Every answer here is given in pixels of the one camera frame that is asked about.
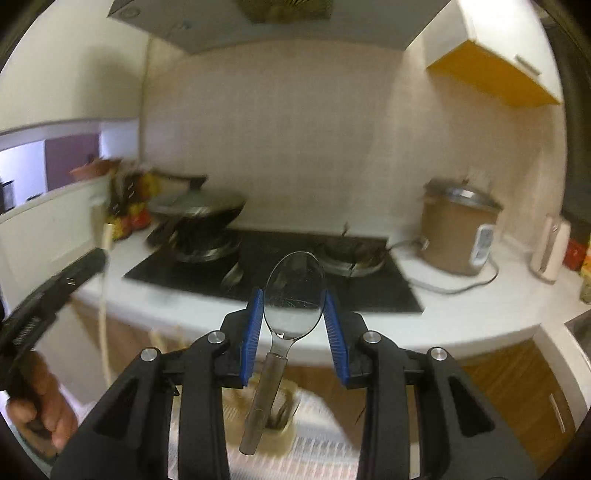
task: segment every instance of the range hood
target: range hood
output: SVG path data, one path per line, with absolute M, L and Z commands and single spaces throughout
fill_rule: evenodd
M 115 0 L 109 16 L 188 53 L 281 38 L 403 50 L 449 0 Z

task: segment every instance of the clear plastic spoon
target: clear plastic spoon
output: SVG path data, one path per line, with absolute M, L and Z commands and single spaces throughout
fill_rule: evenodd
M 318 324 L 324 310 L 324 271 L 309 252 L 293 252 L 273 269 L 265 287 L 265 321 L 272 336 L 255 398 L 244 424 L 240 451 L 253 455 L 267 424 L 287 353 Z

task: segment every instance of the blue gripper pad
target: blue gripper pad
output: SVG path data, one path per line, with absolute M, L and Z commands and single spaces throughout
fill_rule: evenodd
M 242 340 L 242 350 L 240 357 L 240 380 L 245 387 L 252 376 L 255 368 L 256 347 L 261 334 L 261 323 L 263 314 L 263 292 L 258 289 L 246 307 L 248 314 L 248 325 L 244 330 L 244 339 Z
M 332 353 L 336 375 L 340 382 L 346 386 L 350 377 L 349 352 L 345 344 L 343 330 L 340 327 L 335 301 L 330 293 L 326 294 L 326 303 L 324 304 L 324 324 L 329 336 L 330 353 Z

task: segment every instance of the spoon handle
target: spoon handle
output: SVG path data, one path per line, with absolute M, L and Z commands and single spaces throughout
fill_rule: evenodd
M 240 451 L 244 455 L 253 455 L 256 452 L 286 365 L 287 358 L 276 353 L 269 352 L 265 358 L 255 398 L 244 422 L 244 434 L 240 442 Z

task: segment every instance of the black stovetop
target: black stovetop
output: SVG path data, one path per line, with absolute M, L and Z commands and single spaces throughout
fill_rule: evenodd
M 226 299 L 247 301 L 254 287 L 264 288 L 273 267 L 294 251 L 311 251 L 326 242 L 326 235 L 309 233 L 240 231 L 240 251 L 205 264 L 188 264 L 175 260 L 167 248 L 161 248 L 124 277 L 161 287 L 200 293 Z M 382 242 L 385 239 L 372 239 Z M 240 263 L 242 281 L 231 288 L 222 287 L 226 273 Z M 394 260 L 388 256 L 385 265 L 366 277 L 344 278 L 327 274 L 329 286 L 336 290 L 341 305 L 356 312 L 422 312 L 417 299 Z

